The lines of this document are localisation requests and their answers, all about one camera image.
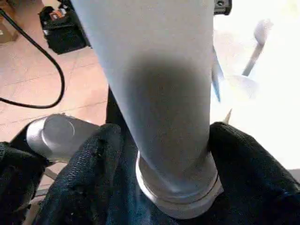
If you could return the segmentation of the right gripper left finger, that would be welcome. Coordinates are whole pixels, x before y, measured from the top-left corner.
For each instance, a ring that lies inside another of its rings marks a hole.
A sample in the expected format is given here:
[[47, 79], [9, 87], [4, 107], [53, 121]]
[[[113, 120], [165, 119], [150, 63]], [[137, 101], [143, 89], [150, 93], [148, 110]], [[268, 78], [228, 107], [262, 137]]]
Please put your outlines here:
[[80, 146], [51, 185], [37, 225], [140, 225], [133, 161], [119, 126], [104, 124]]

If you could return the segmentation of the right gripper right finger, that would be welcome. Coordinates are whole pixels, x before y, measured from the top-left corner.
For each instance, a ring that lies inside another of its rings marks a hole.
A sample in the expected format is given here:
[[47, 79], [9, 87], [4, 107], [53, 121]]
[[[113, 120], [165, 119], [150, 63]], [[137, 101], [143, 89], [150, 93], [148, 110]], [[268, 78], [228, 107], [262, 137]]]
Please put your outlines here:
[[228, 198], [231, 225], [298, 225], [300, 184], [252, 136], [223, 122], [208, 147]]

